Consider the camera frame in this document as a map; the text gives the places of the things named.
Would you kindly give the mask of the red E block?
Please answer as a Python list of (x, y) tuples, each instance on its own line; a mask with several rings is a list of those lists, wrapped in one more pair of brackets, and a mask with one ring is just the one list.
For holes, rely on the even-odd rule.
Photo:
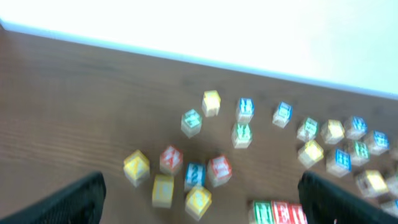
[(291, 224), (289, 204), (287, 202), (272, 201), (272, 211), (275, 224)]

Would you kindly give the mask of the red U block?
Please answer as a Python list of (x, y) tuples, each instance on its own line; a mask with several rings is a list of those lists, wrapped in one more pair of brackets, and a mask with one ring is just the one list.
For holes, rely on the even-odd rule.
[(291, 224), (307, 224), (307, 217), (302, 209), (301, 204), (290, 204), (289, 212)]

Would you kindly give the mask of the green N block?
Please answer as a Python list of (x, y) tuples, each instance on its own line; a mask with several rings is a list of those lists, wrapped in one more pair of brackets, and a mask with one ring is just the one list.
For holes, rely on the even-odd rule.
[(248, 212), (249, 224), (274, 224), (271, 201), (254, 200)]

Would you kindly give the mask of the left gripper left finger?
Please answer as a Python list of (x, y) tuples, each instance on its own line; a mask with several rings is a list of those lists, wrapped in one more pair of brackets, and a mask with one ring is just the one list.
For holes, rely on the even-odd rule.
[(47, 198), (1, 219), (1, 224), (99, 224), (105, 198), (103, 174), (92, 172)]

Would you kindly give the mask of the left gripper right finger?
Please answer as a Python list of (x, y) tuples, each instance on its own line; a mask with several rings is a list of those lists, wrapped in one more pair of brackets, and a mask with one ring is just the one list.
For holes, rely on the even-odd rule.
[(298, 194), (308, 224), (397, 224), (397, 217), (373, 207), (312, 171), (303, 173)]

